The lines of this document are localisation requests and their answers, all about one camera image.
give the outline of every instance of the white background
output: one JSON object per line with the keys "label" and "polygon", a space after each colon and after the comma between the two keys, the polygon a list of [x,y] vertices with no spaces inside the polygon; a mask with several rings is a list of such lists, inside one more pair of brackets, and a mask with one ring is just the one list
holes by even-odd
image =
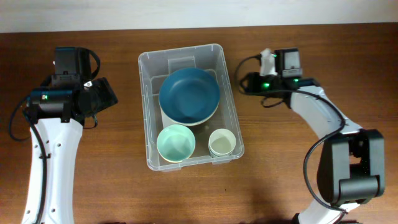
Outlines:
{"label": "white background", "polygon": [[0,0],[0,32],[398,21],[398,0]]}

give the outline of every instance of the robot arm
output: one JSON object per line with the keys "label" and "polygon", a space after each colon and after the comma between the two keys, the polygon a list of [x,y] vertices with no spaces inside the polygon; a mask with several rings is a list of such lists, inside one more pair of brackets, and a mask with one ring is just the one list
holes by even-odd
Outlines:
{"label": "robot arm", "polygon": [[[251,58],[261,61],[260,73],[248,73],[239,82],[243,89],[239,91],[264,96],[262,103],[268,98],[281,98],[280,103],[284,102],[299,114],[315,134],[325,140],[317,174],[320,193],[313,194],[315,200],[296,214],[294,223],[336,223],[344,215],[342,211],[349,212],[381,196],[385,188],[382,135],[352,122],[327,98],[319,83],[312,78],[302,78],[297,49],[275,50],[273,54],[266,49]],[[235,71],[236,83],[239,66]],[[361,162],[350,164],[350,156],[361,158]]]}
{"label": "robot arm", "polygon": [[[98,66],[93,73],[90,55]],[[93,80],[100,69],[94,52],[56,48],[54,64],[55,74],[30,93],[24,110],[32,134],[32,167],[22,223],[74,223],[73,176],[85,118],[96,121],[98,112],[118,102],[105,78]]]}

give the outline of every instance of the wooden tabletop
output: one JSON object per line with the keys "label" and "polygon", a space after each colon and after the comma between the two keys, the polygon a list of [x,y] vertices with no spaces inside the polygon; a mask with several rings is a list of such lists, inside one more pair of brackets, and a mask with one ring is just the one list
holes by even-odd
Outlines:
{"label": "wooden tabletop", "polygon": [[[119,103],[84,130],[75,165],[76,223],[275,223],[290,220],[312,201],[302,175],[317,140],[285,105],[265,109],[260,97],[234,100],[245,153],[228,164],[202,164],[156,172],[146,163],[137,58],[152,50],[217,43],[229,77],[245,57],[266,47],[298,47],[305,77],[316,78],[329,99],[365,129],[385,138],[386,191],[345,219],[398,220],[398,24],[268,26],[220,29],[109,30],[0,34],[0,220],[20,223],[25,209],[31,142],[15,142],[7,123],[17,102],[53,73],[54,48],[81,46],[101,59]],[[259,71],[248,62],[246,72]],[[15,134],[29,135],[18,113]],[[311,183],[321,148],[309,163]]]}

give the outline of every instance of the green bowl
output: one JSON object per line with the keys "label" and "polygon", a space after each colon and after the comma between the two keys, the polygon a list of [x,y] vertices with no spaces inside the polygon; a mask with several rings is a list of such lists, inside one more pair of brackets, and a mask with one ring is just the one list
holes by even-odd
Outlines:
{"label": "green bowl", "polygon": [[195,136],[189,128],[173,124],[160,132],[156,146],[159,154],[166,161],[181,162],[193,154]]}

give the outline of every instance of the storage box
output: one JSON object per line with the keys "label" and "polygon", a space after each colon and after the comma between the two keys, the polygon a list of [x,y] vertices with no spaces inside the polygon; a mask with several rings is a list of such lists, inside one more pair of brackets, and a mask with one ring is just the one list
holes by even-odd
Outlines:
{"label": "storage box", "polygon": [[[141,79],[142,110],[144,111],[144,131],[148,167],[152,170],[179,170],[211,162],[221,164],[240,158],[244,153],[243,140],[236,115],[235,103],[226,69],[223,48],[218,44],[208,44],[180,49],[144,52],[138,58]],[[220,87],[220,103],[216,113],[205,123],[189,127],[195,135],[196,147],[193,155],[184,161],[173,164],[165,161],[156,148],[157,136],[170,125],[162,120],[159,105],[159,91],[169,74],[182,68],[200,68],[207,71]],[[208,148],[210,134],[219,128],[226,128],[236,136],[236,146],[230,156],[212,157]]]}

